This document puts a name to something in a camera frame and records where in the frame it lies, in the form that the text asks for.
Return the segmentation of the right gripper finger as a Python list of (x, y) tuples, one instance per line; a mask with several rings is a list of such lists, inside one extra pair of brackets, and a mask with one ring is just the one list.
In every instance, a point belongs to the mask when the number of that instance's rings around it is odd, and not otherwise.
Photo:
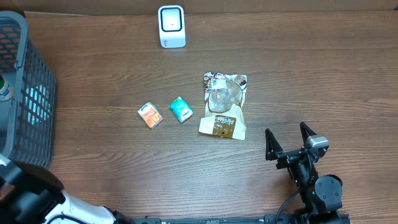
[(300, 123), (300, 131), (304, 145), (314, 145), (314, 138), (317, 136), (316, 132), (309, 128), (304, 122)]
[(278, 159), (278, 155), (283, 153), (283, 149), (274, 137), (272, 131), (267, 128), (265, 130), (266, 135), (266, 160), (273, 161)]

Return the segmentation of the brown white snack bag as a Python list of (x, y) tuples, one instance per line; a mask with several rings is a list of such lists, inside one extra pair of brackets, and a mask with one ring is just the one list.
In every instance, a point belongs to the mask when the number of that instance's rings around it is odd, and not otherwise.
[(246, 99), (248, 77), (207, 72), (203, 75), (205, 115), (200, 120), (199, 132), (244, 140), (246, 125), (243, 104)]

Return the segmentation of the teal tissue pack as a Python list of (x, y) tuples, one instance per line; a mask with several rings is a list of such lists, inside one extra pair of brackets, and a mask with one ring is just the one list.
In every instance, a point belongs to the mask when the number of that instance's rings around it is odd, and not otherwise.
[(171, 104), (169, 104), (169, 109), (176, 116), (180, 123), (184, 123), (194, 114), (194, 111), (181, 96), (178, 96), (175, 100), (173, 100), (173, 102), (171, 102)]

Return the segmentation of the orange tissue pack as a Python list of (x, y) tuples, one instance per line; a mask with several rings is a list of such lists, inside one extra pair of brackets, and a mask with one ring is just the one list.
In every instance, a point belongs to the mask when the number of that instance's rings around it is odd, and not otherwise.
[(155, 128), (163, 120), (159, 110), (151, 102), (144, 104), (137, 113), (151, 129)]

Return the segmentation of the green capped plastic bottle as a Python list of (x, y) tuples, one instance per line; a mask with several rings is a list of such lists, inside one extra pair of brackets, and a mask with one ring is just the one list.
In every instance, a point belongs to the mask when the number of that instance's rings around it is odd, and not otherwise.
[(14, 96), (13, 86), (3, 76), (1, 76), (0, 87), (0, 101), (10, 100)]

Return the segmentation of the long teal wipes pack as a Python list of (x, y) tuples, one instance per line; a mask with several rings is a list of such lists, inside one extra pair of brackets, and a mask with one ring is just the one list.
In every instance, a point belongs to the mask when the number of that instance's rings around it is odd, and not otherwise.
[(40, 123), (50, 118), (52, 107), (48, 101), (49, 91), (43, 85), (27, 88), (24, 104), (28, 107), (27, 120), (30, 124)]

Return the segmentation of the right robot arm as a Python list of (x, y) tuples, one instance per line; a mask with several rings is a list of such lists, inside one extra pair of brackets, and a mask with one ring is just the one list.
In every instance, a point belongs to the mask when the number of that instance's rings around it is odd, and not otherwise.
[[(349, 215), (341, 214), (343, 206), (343, 182), (336, 175), (319, 176), (314, 163), (323, 157), (329, 148), (329, 141), (321, 134), (311, 130), (304, 122), (300, 123), (303, 146), (285, 152), (270, 129), (265, 130), (266, 160), (277, 161), (276, 168), (287, 169), (294, 180), (297, 191), (279, 208), (275, 215), (264, 217), (267, 223), (296, 224), (345, 224), (350, 223)], [(299, 195), (303, 208), (291, 215), (283, 215), (286, 205)]]

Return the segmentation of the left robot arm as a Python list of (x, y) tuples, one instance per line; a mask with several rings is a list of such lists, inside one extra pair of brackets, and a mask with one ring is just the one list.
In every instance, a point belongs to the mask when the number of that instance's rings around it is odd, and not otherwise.
[(49, 170), (2, 155), (1, 223), (115, 224), (132, 220), (67, 194)]

